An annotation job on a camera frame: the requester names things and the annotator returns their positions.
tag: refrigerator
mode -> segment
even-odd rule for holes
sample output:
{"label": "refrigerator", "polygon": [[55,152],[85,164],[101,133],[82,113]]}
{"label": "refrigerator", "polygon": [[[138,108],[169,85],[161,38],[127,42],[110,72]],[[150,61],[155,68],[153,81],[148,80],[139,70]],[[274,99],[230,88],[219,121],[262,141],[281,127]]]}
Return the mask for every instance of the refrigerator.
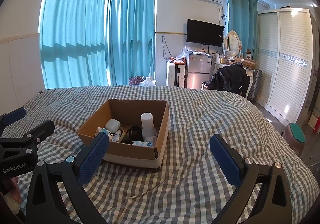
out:
{"label": "refrigerator", "polygon": [[200,90],[202,82],[208,82],[211,69],[211,56],[188,54],[187,88]]}

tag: curtain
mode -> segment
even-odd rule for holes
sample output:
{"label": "curtain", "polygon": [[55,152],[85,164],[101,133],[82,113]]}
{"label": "curtain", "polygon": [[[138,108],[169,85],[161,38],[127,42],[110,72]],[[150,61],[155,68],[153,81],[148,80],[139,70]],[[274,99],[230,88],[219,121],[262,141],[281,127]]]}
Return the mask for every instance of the curtain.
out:
{"label": "curtain", "polygon": [[108,0],[106,32],[109,85],[154,74],[155,0]]}
{"label": "curtain", "polygon": [[250,49],[252,59],[258,55],[259,24],[257,0],[228,0],[229,31],[234,30],[242,40],[242,53]]}
{"label": "curtain", "polygon": [[107,85],[105,0],[44,0],[40,56],[47,89]]}

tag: black flat screen tv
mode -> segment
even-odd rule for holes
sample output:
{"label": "black flat screen tv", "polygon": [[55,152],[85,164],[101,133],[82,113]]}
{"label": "black flat screen tv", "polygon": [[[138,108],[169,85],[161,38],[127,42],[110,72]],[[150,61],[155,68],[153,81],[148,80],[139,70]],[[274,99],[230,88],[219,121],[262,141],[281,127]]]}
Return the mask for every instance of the black flat screen tv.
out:
{"label": "black flat screen tv", "polygon": [[188,19],[187,42],[222,47],[223,26]]}

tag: gray floor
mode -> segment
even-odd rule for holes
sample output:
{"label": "gray floor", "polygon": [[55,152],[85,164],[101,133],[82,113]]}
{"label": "gray floor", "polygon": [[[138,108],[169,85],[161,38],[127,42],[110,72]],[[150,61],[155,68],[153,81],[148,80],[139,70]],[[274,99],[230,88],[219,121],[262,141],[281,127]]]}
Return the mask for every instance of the gray floor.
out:
{"label": "gray floor", "polygon": [[[260,106],[258,103],[254,105],[261,111],[261,113],[271,122],[274,128],[281,133],[284,129],[284,125],[276,119],[272,114],[270,114],[266,109]],[[300,155],[301,160],[307,165],[310,166],[314,163],[320,162],[320,135],[313,133],[312,127],[308,124],[302,127],[303,133],[306,137],[306,144],[303,149],[302,154]],[[310,167],[311,172],[316,177],[318,183],[320,184],[320,163]]]}

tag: checkered bedspread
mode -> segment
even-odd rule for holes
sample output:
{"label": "checkered bedspread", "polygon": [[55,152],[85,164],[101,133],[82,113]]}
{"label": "checkered bedspread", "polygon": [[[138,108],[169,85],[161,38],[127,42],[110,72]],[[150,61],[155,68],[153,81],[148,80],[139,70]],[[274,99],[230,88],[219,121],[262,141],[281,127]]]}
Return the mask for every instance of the checkered bedspread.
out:
{"label": "checkered bedspread", "polygon": [[[233,193],[212,156],[209,138],[219,133],[243,157],[256,163],[283,164],[290,186],[293,223],[298,223],[319,194],[317,182],[273,126],[239,95],[177,87],[99,87],[47,90],[24,107],[27,116],[7,127],[3,137],[21,137],[50,119],[55,132],[39,145],[39,159],[63,161],[84,146],[77,130],[106,100],[167,100],[168,142],[159,172],[103,163],[84,186],[108,223],[211,223]],[[32,173],[19,177],[25,210]],[[70,216],[79,220],[59,183]],[[241,220],[258,194],[254,190]]]}

